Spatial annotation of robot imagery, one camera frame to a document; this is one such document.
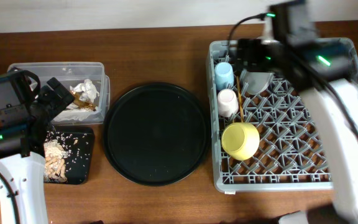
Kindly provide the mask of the brown gold coffee sachet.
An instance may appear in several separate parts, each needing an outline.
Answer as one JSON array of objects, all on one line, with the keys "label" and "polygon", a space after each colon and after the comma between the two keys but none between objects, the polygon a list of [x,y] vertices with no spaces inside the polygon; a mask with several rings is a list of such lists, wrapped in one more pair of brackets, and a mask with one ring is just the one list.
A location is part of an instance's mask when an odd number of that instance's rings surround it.
[{"label": "brown gold coffee sachet", "polygon": [[87,93],[85,92],[76,92],[71,90],[70,93],[74,96],[73,103],[80,109],[89,109],[91,111],[96,111],[96,105],[94,100],[92,100]]}]

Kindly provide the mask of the clear plastic waste bin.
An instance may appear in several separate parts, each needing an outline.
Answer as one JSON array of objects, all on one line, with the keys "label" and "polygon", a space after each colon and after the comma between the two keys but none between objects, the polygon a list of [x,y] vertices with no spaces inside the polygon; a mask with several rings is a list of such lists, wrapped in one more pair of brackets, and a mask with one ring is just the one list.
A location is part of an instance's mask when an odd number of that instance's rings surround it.
[{"label": "clear plastic waste bin", "polygon": [[42,86],[52,77],[56,78],[67,90],[92,81],[98,94],[95,97],[94,111],[65,110],[53,121],[54,125],[101,124],[110,104],[110,80],[100,62],[32,62],[13,63],[8,69],[19,68],[36,74]]}]

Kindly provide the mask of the yellow plastic bowl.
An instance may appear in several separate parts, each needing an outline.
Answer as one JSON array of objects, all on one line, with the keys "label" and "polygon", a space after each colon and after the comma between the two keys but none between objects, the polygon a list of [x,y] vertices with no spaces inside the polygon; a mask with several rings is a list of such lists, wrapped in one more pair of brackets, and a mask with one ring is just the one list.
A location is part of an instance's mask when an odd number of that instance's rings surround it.
[{"label": "yellow plastic bowl", "polygon": [[258,150],[260,136],[257,128],[250,123],[232,123],[221,137],[224,151],[235,160],[250,159]]}]

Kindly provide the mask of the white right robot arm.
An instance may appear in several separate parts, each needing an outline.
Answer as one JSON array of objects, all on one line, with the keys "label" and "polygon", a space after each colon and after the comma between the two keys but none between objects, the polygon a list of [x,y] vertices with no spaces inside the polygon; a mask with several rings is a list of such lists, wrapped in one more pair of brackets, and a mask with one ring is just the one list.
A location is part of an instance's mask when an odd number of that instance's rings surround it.
[{"label": "white right robot arm", "polygon": [[283,76],[309,111],[322,143],[334,201],[326,221],[358,223],[358,84],[348,41],[316,39],[287,47],[241,39],[231,51],[237,68]]}]

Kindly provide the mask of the light grey round plate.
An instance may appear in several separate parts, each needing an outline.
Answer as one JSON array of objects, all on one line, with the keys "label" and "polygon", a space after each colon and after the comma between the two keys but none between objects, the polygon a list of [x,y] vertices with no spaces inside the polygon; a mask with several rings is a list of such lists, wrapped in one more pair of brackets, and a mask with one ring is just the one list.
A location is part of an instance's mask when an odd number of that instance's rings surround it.
[{"label": "light grey round plate", "polygon": [[273,80],[273,73],[270,72],[249,72],[243,70],[240,81],[246,86],[246,92],[250,95],[258,95],[265,91]]}]

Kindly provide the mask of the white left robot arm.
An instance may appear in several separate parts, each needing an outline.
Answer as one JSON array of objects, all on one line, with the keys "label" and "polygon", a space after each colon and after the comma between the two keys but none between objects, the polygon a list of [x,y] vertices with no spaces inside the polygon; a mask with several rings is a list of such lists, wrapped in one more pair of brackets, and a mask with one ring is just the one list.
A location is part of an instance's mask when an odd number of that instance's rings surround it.
[{"label": "white left robot arm", "polygon": [[44,142],[50,122],[73,95],[56,79],[18,105],[0,109],[0,208],[3,223],[47,223]]}]

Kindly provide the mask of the grey plastic dishwasher rack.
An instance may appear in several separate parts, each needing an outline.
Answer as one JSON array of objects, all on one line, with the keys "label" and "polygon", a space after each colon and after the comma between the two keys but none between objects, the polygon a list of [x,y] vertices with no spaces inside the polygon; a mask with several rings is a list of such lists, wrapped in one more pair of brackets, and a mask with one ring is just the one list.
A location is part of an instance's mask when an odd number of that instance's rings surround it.
[{"label": "grey plastic dishwasher rack", "polygon": [[[246,92],[242,82],[242,110],[230,118],[218,114],[214,68],[226,59],[227,42],[210,43],[206,79],[211,117],[213,182],[225,194],[238,192],[331,190],[331,174],[318,132],[290,83],[272,77],[257,95]],[[221,134],[229,124],[245,121],[259,131],[257,152],[237,161],[221,147]]]}]

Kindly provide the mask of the round black serving tray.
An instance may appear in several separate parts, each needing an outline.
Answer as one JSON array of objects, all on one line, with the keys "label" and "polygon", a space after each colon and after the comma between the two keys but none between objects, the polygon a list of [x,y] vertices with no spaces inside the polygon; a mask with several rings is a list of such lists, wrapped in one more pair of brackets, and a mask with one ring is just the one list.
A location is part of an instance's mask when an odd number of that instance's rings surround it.
[{"label": "round black serving tray", "polygon": [[148,83],[123,94],[103,123],[103,149],[114,169],[146,186],[179,182],[203,162],[210,118],[190,91]]}]

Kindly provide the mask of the pink plastic cup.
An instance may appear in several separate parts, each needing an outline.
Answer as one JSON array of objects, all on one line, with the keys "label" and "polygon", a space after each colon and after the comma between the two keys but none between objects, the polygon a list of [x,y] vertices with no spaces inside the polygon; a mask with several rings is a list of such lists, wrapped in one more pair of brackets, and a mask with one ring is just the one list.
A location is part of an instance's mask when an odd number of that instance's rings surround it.
[{"label": "pink plastic cup", "polygon": [[231,89],[223,89],[217,95],[218,114],[225,118],[231,117],[239,110],[236,93]]}]

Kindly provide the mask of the white paper napkin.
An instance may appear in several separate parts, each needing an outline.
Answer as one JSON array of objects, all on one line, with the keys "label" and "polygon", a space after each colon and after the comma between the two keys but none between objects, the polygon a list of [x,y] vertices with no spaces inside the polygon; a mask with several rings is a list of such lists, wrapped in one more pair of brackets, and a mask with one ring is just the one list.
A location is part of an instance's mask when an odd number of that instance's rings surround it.
[{"label": "white paper napkin", "polygon": [[54,119],[55,122],[84,121],[99,109],[95,100],[100,97],[100,93],[90,79],[74,87],[70,86],[70,93],[74,96],[74,101]]}]

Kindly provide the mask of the light blue plastic cup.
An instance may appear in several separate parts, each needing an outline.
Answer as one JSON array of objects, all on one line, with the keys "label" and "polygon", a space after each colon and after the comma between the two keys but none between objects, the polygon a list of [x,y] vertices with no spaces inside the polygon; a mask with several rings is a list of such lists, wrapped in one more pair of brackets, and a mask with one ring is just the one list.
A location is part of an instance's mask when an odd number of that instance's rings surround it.
[{"label": "light blue plastic cup", "polygon": [[214,68],[214,81],[216,89],[221,91],[234,85],[234,72],[228,62],[220,62]]}]

